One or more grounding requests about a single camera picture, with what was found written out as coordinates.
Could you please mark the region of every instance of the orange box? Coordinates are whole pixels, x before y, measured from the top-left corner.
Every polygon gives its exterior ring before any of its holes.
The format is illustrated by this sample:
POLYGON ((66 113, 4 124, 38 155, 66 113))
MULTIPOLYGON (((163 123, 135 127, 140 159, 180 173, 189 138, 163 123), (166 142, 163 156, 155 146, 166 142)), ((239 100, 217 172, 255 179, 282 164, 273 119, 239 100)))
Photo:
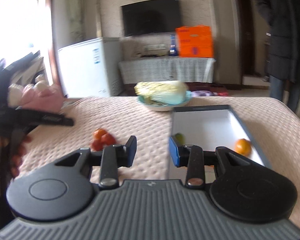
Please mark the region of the orange box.
POLYGON ((176 28, 180 57, 213 57, 210 26, 176 28))

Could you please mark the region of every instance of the red tomato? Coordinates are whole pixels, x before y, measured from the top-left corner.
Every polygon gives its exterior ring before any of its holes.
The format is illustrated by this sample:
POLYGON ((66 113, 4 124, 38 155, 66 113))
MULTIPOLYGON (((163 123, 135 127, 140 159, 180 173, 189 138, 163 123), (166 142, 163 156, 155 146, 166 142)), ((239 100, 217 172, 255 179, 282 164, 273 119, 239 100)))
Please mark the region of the red tomato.
POLYGON ((97 130, 94 131, 93 133, 93 138, 95 140, 101 140, 101 137, 105 134, 107 134, 108 132, 102 128, 98 128, 97 130))
POLYGON ((101 143, 106 145, 112 145, 112 144, 116 144, 117 141, 110 133, 106 133, 101 137, 101 143))
POLYGON ((101 143, 100 140, 94 140, 91 143, 90 148, 92 148, 95 151, 102 151, 103 150, 103 143, 101 143))

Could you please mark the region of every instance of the bowl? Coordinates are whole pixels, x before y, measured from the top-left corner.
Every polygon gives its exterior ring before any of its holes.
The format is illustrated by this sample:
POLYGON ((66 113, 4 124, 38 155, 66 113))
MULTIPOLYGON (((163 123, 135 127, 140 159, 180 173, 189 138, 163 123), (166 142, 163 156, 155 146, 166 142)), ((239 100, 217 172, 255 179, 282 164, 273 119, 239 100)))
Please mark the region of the bowl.
POLYGON ((138 96, 138 101, 139 101, 139 103, 143 104, 149 110, 157 111, 157 112, 166 112, 166 111, 171 111, 174 107, 185 106, 186 104, 189 103, 191 98, 192 98, 191 91, 187 90, 185 100, 182 103, 177 104, 177 105, 167 105, 167 104, 161 103, 161 102, 153 102, 150 104, 146 104, 144 102, 143 96, 138 96))

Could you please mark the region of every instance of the white tray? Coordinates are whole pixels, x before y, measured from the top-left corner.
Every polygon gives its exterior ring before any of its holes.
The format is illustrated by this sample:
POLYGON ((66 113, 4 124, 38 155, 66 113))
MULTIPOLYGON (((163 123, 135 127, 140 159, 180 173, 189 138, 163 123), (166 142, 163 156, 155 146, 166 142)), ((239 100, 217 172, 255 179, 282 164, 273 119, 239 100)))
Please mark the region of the white tray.
MULTIPOLYGON (((234 149, 236 140, 244 138, 251 142, 252 152, 247 157, 267 168, 271 165, 245 124, 229 105, 176 107, 172 114, 171 135, 182 133, 186 144, 215 151, 218 146, 234 149)), ((205 166, 206 183, 212 182, 213 168, 205 166)), ((186 168, 176 168, 169 159, 168 178, 186 177, 186 168)))

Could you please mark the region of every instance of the freezer label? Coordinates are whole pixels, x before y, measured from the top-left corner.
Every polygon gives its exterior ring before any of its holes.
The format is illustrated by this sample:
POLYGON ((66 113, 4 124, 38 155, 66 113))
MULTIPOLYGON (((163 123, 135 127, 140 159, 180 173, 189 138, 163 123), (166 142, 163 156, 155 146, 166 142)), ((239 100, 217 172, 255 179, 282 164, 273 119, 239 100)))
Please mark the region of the freezer label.
POLYGON ((93 51, 93 61, 95 64, 100 63, 100 51, 99 49, 94 49, 93 51))

